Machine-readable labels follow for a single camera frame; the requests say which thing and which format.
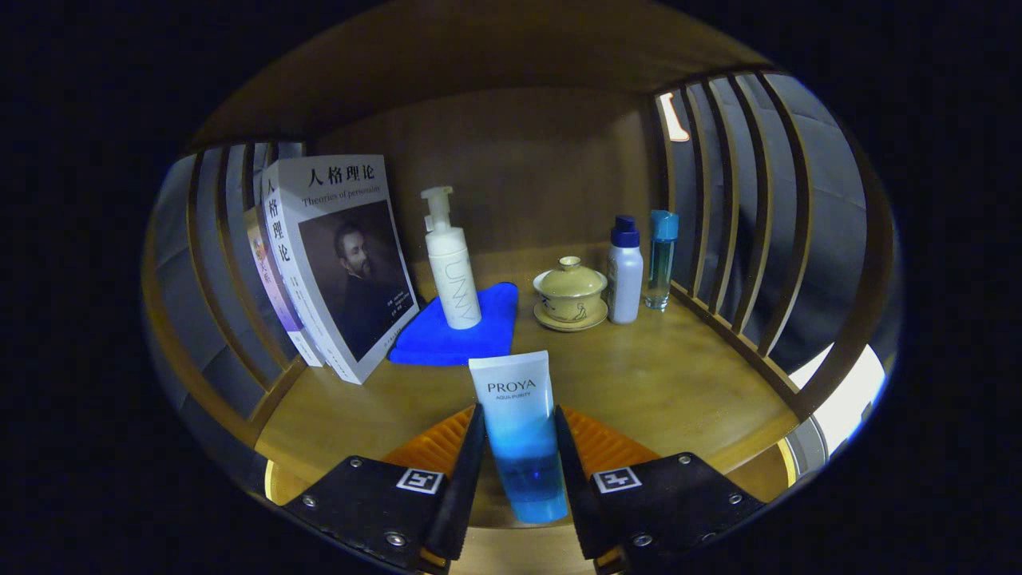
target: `blue bottle cap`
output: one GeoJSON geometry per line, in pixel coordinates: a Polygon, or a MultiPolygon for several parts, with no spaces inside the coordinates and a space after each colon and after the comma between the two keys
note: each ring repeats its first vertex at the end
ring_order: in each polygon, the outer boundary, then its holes
{"type": "Polygon", "coordinates": [[[638,247],[639,230],[636,229],[636,219],[632,215],[614,218],[614,227],[610,230],[610,242],[617,247],[638,247]]]}
{"type": "Polygon", "coordinates": [[[653,209],[649,215],[649,229],[653,241],[675,241],[678,239],[678,213],[653,209]]]}
{"type": "Polygon", "coordinates": [[[516,501],[511,499],[511,510],[522,523],[550,523],[568,515],[568,502],[561,488],[557,495],[540,501],[516,501]]]}

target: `screw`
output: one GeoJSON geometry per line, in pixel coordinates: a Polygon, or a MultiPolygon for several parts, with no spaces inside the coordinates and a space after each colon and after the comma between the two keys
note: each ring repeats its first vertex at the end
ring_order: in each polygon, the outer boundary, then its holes
{"type": "Polygon", "coordinates": [[[408,543],[408,540],[405,539],[405,536],[402,535],[401,533],[394,533],[393,531],[390,531],[386,533],[386,542],[390,543],[396,547],[404,547],[405,544],[408,543]]]}

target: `book spine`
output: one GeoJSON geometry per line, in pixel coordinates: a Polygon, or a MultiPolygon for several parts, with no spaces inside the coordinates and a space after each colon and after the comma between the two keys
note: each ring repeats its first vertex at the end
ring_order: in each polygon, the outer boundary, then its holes
{"type": "Polygon", "coordinates": [[[362,384],[347,367],[337,346],[334,345],[322,320],[312,306],[309,298],[309,289],[301,274],[298,271],[298,262],[293,255],[294,249],[288,237],[287,226],[284,225],[284,205],[282,201],[281,188],[274,182],[279,182],[277,178],[277,164],[274,163],[263,173],[263,206],[266,217],[266,225],[269,230],[270,243],[273,246],[273,254],[280,267],[280,274],[284,280],[288,296],[298,319],[306,329],[312,334],[313,342],[323,353],[324,360],[333,368],[337,376],[345,381],[355,384],[362,384]]]}
{"type": "Polygon", "coordinates": [[[287,298],[283,278],[273,256],[273,249],[270,247],[270,236],[262,217],[262,205],[256,205],[245,211],[244,221],[248,234],[248,247],[274,313],[306,364],[313,368],[322,368],[323,356],[316,350],[309,331],[303,326],[294,305],[287,298]]]}

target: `wooden back panel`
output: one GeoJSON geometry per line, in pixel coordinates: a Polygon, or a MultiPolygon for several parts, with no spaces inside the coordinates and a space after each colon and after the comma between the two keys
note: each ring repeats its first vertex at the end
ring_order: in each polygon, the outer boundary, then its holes
{"type": "Polygon", "coordinates": [[[465,229],[477,278],[504,274],[529,287],[566,254],[604,270],[617,213],[635,215],[648,237],[647,214],[663,200],[649,111],[646,98],[620,92],[487,90],[374,115],[315,148],[384,154],[405,256],[431,298],[419,196],[427,187],[454,186],[451,220],[465,229]]]}

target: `blue cloth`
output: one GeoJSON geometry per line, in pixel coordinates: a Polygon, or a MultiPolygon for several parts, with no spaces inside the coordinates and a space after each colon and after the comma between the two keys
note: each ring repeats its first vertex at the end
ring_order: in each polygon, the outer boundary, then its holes
{"type": "Polygon", "coordinates": [[[390,362],[413,366],[468,366],[470,357],[498,357],[511,353],[514,321],[518,316],[518,286],[498,283],[478,293],[482,320],[468,330],[452,330],[439,298],[398,336],[390,362]]]}

